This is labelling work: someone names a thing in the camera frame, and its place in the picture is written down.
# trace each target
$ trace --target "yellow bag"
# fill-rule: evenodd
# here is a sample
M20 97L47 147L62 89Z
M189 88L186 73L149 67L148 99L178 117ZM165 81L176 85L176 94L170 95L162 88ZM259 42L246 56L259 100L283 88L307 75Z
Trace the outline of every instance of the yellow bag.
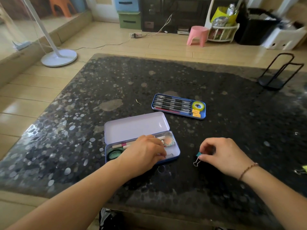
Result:
M218 17L228 17L228 23L231 23L232 25L235 25L236 24L236 19L237 19L237 16L238 16L238 13L234 14L234 15L231 15L229 16L227 13L227 9L228 7L222 7L222 6L219 6L217 8L217 10L215 11L215 14L213 15L213 18L211 19L211 22L218 18Z

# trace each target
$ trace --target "open pencil case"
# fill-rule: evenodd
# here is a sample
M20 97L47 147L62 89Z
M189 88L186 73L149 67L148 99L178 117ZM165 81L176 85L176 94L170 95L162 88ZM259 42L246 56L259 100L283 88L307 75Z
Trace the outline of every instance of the open pencil case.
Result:
M169 130L169 124L164 113L154 112L105 123L104 138L107 144L105 147L106 163L109 160L117 158L124 151L123 147L118 147L116 153L112 147L120 144L123 146L128 145L129 142L135 141L141 135L154 135L156 138L167 136L172 139L172 145L165 147L167 153L166 159L157 162L157 164L172 161L179 157L180 149L173 133Z
M171 114L187 116L195 119L206 117L206 104L202 101L186 99L157 93L151 108Z

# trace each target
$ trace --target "black trash can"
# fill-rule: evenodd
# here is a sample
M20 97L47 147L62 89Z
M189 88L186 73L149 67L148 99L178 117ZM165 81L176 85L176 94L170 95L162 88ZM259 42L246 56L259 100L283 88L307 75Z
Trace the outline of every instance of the black trash can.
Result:
M249 8L248 10L252 15L266 14L273 19L250 19L248 12L241 10L237 17L240 28L235 34L235 41L242 45L261 45L281 19L263 9Z

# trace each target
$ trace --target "left arm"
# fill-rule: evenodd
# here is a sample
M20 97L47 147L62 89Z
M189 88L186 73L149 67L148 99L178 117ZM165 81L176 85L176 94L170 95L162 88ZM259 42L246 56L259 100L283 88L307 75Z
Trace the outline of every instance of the left arm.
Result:
M120 186L165 156L159 139L141 136L117 159L46 201L7 230L85 230Z

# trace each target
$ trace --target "orange stool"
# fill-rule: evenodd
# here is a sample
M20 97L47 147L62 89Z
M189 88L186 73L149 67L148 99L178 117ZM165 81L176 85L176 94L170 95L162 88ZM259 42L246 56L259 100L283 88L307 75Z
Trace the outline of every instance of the orange stool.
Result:
M74 11L75 14L77 13L72 3L70 2L70 0L49 0L49 1L50 1L52 13L54 16L57 16L56 10L54 8L55 6L58 6L61 8L66 18L71 17L69 6L71 7L72 11Z
M192 40L196 37L199 38L199 41L201 42L201 47L204 47L205 42L207 42L209 35L208 28L202 27L202 26L192 26L191 31L189 34L187 45L191 45Z

